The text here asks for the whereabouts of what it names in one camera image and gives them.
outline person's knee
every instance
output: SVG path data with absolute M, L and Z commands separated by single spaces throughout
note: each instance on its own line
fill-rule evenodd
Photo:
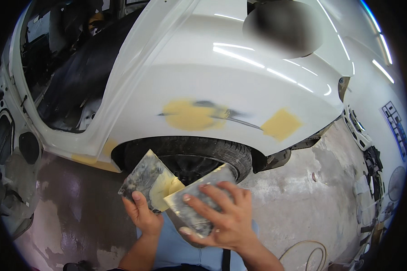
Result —
M 255 220 L 252 220 L 252 230 L 259 237 L 259 226 L 258 226 L 258 224 L 256 223 Z

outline wire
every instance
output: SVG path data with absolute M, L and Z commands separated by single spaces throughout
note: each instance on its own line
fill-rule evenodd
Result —
M 319 263 L 318 268 L 316 269 L 316 271 L 321 271 L 321 270 L 323 270 L 323 269 L 324 269 L 324 266 L 326 265 L 326 261 L 327 261 L 327 248 L 326 248 L 325 245 L 323 245 L 323 243 L 318 242 L 318 241 L 315 241 L 315 240 L 305 240 L 305 241 L 301 241 L 301 242 L 298 242 L 298 243 L 294 244 L 293 246 L 291 246 L 290 248 L 288 248 L 285 252 L 283 252 L 282 256 L 279 258 L 279 261 L 282 262 L 283 256 L 285 256 L 285 255 L 288 253 L 288 251 L 290 251 L 293 247 L 295 247 L 295 246 L 297 246 L 297 245 L 299 245 L 299 244 L 303 244 L 303 243 L 318 243 L 318 244 L 320 244 L 320 245 L 322 246 L 322 248 L 317 247 L 317 248 L 315 248 L 314 250 L 312 250 L 311 254 L 310 254 L 309 257 L 308 257 L 308 261 L 306 262 L 305 271 L 307 271 L 308 265 L 309 265 L 309 261 L 310 261 L 310 259 L 311 259 L 311 257 L 312 257 L 312 254 L 313 254 L 316 250 L 320 250 L 320 251 L 321 251 L 321 254 L 322 254 L 321 261 L 320 261 L 320 263 Z

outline stained floor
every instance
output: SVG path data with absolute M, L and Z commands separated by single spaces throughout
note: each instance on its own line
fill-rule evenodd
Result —
M 372 203 L 368 195 L 353 194 L 363 171 L 362 152 L 339 120 L 314 147 L 293 151 L 283 167 L 251 173 L 240 186 L 252 191 L 261 242 L 280 257 L 299 241 L 316 240 L 327 248 L 326 265 L 350 262 L 361 239 L 357 205 Z M 34 222 L 15 241 L 27 262 L 42 271 L 61 271 L 81 260 L 96 270 L 117 267 L 136 241 L 117 195 L 125 177 L 44 153 Z M 291 249 L 282 260 L 285 270 L 304 270 L 316 247 L 304 243 Z M 316 270 L 320 259 L 317 250 L 308 270 Z

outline wheel arch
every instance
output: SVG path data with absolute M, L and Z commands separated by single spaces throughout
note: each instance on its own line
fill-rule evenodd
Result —
M 166 137 L 151 137 L 151 138 L 168 138 L 168 136 L 166 136 Z M 148 139 L 148 138 L 139 138 L 139 139 L 123 142 L 123 143 L 117 145 L 111 151 L 111 159 L 115 162 L 115 164 L 120 168 L 121 171 L 126 170 L 126 167 L 125 167 L 125 149 L 127 148 L 127 145 L 129 143 L 136 142 L 138 140 L 144 140 L 144 139 Z M 244 146 L 246 146 L 247 148 L 250 149 L 250 153 L 251 153 L 251 156 L 252 156 L 253 172 L 256 173 L 256 172 L 262 171 L 266 167 L 266 165 L 268 164 L 267 163 L 268 157 L 265 156 L 262 152 L 260 152 L 259 150 L 255 149 L 253 147 L 250 147 L 250 146 L 247 146 L 247 145 L 244 145 Z

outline blurred area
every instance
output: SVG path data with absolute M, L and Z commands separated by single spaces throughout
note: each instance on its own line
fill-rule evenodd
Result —
M 312 54 L 323 43 L 319 10 L 297 1 L 255 1 L 248 9 L 243 35 L 270 47 L 281 58 Z

